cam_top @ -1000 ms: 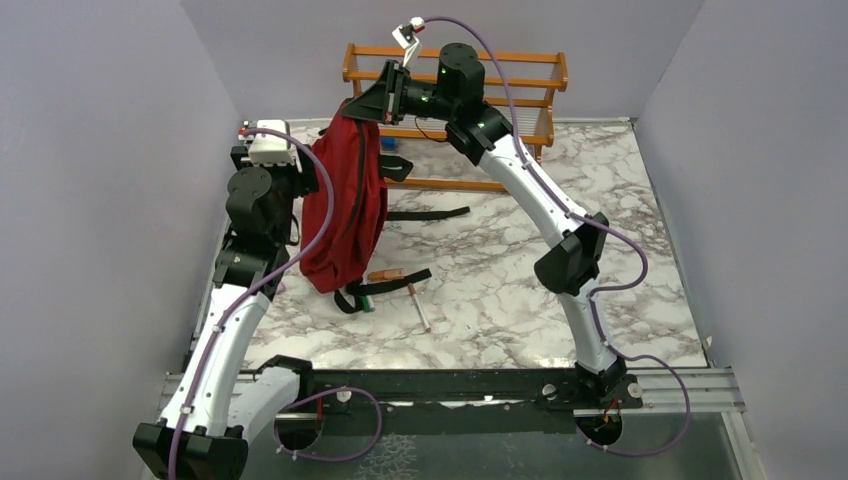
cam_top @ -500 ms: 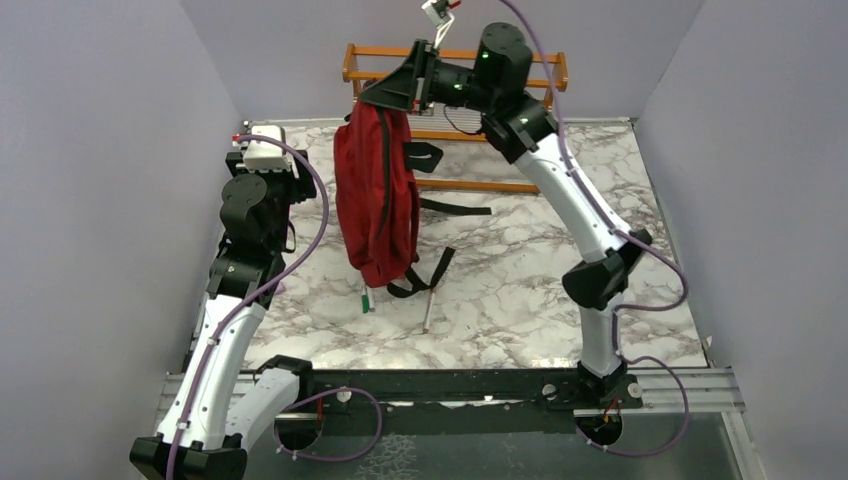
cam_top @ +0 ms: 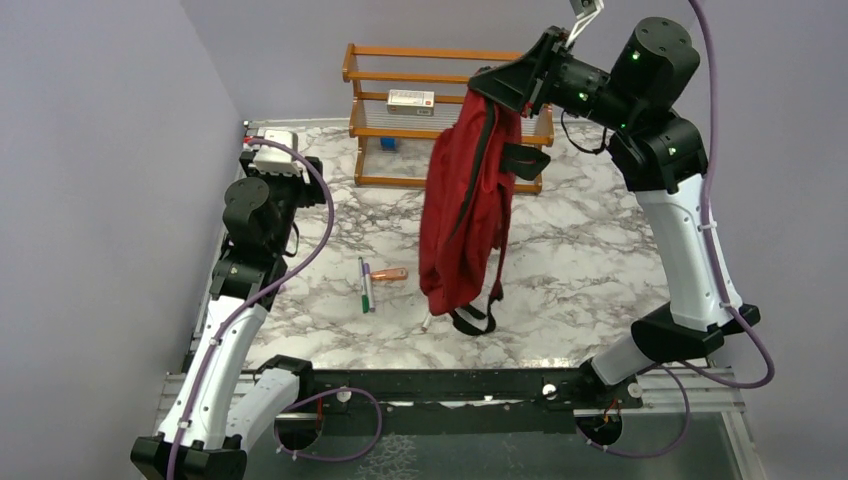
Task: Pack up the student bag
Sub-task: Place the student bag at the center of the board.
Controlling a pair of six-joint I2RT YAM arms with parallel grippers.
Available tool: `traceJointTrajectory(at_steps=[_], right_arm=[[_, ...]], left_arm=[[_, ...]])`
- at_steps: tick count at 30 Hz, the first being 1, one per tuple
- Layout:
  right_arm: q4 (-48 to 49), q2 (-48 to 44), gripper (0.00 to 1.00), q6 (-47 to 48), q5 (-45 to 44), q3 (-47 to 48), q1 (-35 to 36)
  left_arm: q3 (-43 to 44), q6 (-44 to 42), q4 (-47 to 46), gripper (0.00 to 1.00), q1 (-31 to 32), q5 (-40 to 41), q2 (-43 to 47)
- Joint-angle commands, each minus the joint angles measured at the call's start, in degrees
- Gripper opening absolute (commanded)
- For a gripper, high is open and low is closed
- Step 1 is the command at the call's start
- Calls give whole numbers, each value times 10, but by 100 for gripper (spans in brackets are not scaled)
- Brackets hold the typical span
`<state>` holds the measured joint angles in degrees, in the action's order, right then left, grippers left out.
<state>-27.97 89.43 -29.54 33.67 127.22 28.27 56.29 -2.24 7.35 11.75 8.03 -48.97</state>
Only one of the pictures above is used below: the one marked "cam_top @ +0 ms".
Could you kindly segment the red backpack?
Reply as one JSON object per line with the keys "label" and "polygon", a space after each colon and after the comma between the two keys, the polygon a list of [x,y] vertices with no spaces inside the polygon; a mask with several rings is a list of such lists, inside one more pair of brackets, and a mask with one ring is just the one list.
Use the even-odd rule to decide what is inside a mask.
{"label": "red backpack", "polygon": [[516,181],[551,162],[522,140],[521,117],[475,91],[433,145],[419,229],[419,287],[433,316],[467,336],[497,326]]}

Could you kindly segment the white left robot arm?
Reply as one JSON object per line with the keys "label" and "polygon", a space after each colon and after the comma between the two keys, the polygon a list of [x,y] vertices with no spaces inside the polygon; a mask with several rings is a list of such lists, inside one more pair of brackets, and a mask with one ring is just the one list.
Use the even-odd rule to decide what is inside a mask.
{"label": "white left robot arm", "polygon": [[314,156],[263,149],[239,159],[243,174],[224,193],[224,236],[211,272],[202,334],[176,400],[151,436],[135,440],[130,460],[145,479],[241,479],[258,437],[284,408],[313,401],[314,384],[273,367],[239,401],[233,396],[254,338],[295,267],[287,247],[300,208],[333,204]]}

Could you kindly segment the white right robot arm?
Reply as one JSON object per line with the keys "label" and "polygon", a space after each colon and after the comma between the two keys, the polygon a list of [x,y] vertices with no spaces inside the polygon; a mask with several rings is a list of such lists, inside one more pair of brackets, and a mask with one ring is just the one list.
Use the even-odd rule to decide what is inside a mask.
{"label": "white right robot arm", "polygon": [[640,20],[610,71],[574,57],[563,29],[548,29],[516,60],[474,74],[472,91],[517,113],[543,104],[611,131],[606,151],[651,227],[669,301],[627,336],[586,360],[576,391],[600,407],[617,386],[657,364],[704,358],[759,320],[729,277],[704,198],[709,160],[698,128],[674,103],[700,64],[688,31],[663,17]]}

